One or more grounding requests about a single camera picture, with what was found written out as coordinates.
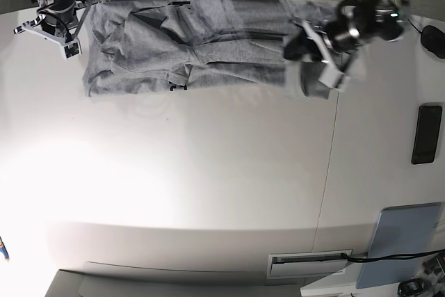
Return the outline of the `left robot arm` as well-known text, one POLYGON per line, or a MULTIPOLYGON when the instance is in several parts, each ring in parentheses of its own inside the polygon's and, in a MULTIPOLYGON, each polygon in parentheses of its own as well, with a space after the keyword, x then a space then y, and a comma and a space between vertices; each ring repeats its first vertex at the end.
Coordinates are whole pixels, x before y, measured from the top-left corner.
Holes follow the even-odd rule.
POLYGON ((339 88, 359 50, 374 38, 399 39, 405 30, 410 0, 343 0, 332 21, 318 28, 309 20, 297 19, 299 35, 284 45, 284 59, 300 61, 308 56, 324 65, 319 81, 339 88))

